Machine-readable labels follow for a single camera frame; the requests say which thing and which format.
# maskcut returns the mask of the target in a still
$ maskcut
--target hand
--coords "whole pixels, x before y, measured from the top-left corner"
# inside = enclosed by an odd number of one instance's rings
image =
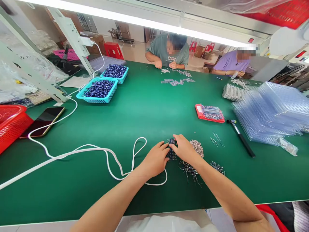
[[[183,161],[193,165],[196,160],[201,158],[200,155],[194,150],[191,143],[182,134],[173,135],[173,137],[177,141],[178,147],[174,144],[170,144],[169,146]]]
[[[172,68],[172,69],[176,69],[176,68],[177,68],[177,63],[176,63],[175,61],[173,61],[173,62],[170,63],[168,66],[169,66],[170,68]]]
[[[166,155],[170,150],[167,146],[168,143],[164,144],[164,141],[155,145],[136,170],[139,170],[143,175],[148,176],[149,179],[163,172],[167,161],[169,161],[169,158],[166,158]]]
[[[156,68],[161,69],[162,68],[162,61],[160,60],[160,58],[156,59],[154,61],[154,65]]]
[[[244,74],[245,74],[244,71],[240,71],[240,72],[238,73],[238,77],[242,77]]]

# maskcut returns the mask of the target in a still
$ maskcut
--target red chair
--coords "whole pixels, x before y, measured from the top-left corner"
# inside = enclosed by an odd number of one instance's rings
[[[124,60],[120,47],[117,43],[106,42],[104,44],[104,48],[107,56]]]
[[[214,48],[215,48],[215,43],[211,43],[211,44],[206,46],[205,51],[206,52],[212,52]]]
[[[195,52],[196,45],[197,45],[197,42],[196,41],[192,41],[189,51],[190,52]]]

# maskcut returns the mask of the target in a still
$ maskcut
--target green workbench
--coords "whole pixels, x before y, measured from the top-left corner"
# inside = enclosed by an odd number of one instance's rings
[[[197,140],[204,148],[204,159],[224,167],[232,180],[255,203],[309,199],[309,134],[287,138],[299,148],[294,157],[280,147],[249,142],[256,158],[251,158],[232,125],[198,119],[195,104],[219,107],[225,119],[236,119],[231,101],[222,98],[228,77],[190,71],[196,82],[176,87],[161,84],[164,79],[186,78],[178,72],[161,73],[154,65],[127,62],[128,76],[119,84],[109,104],[91,104],[73,98],[78,108],[69,118],[54,125],[38,141],[53,156],[73,151],[84,144],[112,149],[123,171],[131,169],[132,149],[139,137],[147,145],[136,156],[140,164],[156,143],[183,134]],[[65,88],[68,93],[75,88]],[[27,112],[35,119],[50,101]],[[71,100],[63,104],[64,115],[75,107]],[[244,134],[241,125],[239,130]],[[216,147],[210,137],[216,131],[225,147]],[[136,151],[144,144],[137,143]],[[28,139],[17,140],[0,155],[0,183],[40,164],[49,158],[43,148]],[[114,158],[109,154],[111,170],[121,177]],[[202,188],[178,168],[178,161],[166,166],[168,180],[162,186],[144,185],[134,197],[125,215],[161,213],[220,207],[199,178]],[[151,179],[162,183],[165,174]],[[111,177],[103,151],[71,155],[52,162],[0,190],[0,226],[79,219],[102,195],[119,181]]]

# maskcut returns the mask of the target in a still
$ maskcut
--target turquoise plastic basket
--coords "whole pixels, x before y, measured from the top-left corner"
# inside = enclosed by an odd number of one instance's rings
[[[87,88],[89,88],[93,82],[103,81],[103,80],[108,80],[108,81],[114,83],[113,87],[110,89],[108,95],[105,98],[96,98],[96,97],[92,98],[92,97],[86,97],[84,95],[84,91],[87,91]],[[84,88],[82,88],[81,91],[76,95],[76,97],[78,99],[83,99],[83,100],[85,100],[86,102],[89,102],[89,103],[109,103],[109,101],[112,99],[112,96],[114,95],[116,89],[117,89],[117,80],[115,80],[115,78],[107,78],[107,77],[99,78],[99,77],[96,77],[96,78],[93,78]]]
[[[101,78],[112,78],[112,79],[116,79],[118,80],[118,83],[119,84],[123,84],[123,82],[125,81],[125,78],[128,74],[128,70],[129,70],[129,67],[125,66],[126,67],[126,72],[123,74],[122,78],[113,78],[113,77],[105,77],[103,76],[103,74],[105,73],[105,71],[101,74]]]

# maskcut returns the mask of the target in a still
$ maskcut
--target small hammer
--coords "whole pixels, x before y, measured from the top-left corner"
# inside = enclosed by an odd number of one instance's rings
[[[236,130],[236,132],[238,133],[238,136],[239,136],[240,140],[241,140],[242,143],[245,145],[245,148],[246,148],[247,152],[249,153],[249,155],[250,155],[252,158],[255,158],[255,154],[253,153],[253,151],[252,151],[251,148],[249,147],[247,141],[245,140],[245,138],[242,136],[242,134],[239,132],[238,128],[236,127],[236,125],[235,125],[236,120],[227,120],[226,122],[233,125],[233,127],[234,127],[235,130]]]

